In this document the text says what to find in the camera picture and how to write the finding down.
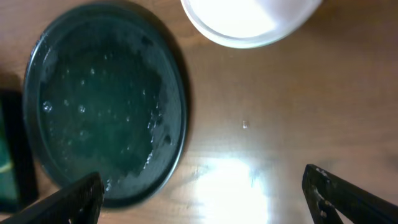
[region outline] white bowl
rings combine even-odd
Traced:
[[[193,25],[227,47],[260,47],[300,27],[322,0],[181,0]]]

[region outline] wooden table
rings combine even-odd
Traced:
[[[40,33],[83,2],[0,2],[0,87],[20,89]],[[183,53],[188,138],[155,197],[99,223],[311,223],[306,164],[398,203],[397,1],[327,0],[292,35],[248,50],[204,38],[179,0],[136,2]],[[37,175],[41,197],[57,190],[38,164]]]

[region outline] dark green plate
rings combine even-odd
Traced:
[[[182,81],[165,41],[131,7],[96,3],[59,17],[24,85],[30,144],[61,187],[99,171],[104,206],[123,207],[171,176],[187,126]]]

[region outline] table surface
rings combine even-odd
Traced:
[[[0,2],[0,87],[21,89],[35,41],[86,0]],[[173,33],[191,112],[182,159],[140,206],[99,223],[311,223],[306,164],[398,204],[398,2],[325,1],[270,46],[202,36],[179,0],[139,0]],[[42,198],[57,191],[38,163]]]

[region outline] black object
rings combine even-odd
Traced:
[[[0,173],[0,184],[2,194],[8,194],[8,199],[0,198],[0,212],[22,210],[36,201],[39,196],[32,153],[22,119],[22,95],[16,91],[1,90],[1,166],[7,168],[2,169]]]
[[[27,66],[23,107],[34,152],[61,187],[99,171],[105,207],[154,195],[183,149],[182,80],[151,16],[126,2],[72,9],[46,28]]]
[[[314,223],[398,223],[398,207],[315,166],[307,165],[302,188]]]
[[[1,224],[95,224],[104,200],[99,173],[89,174]]]

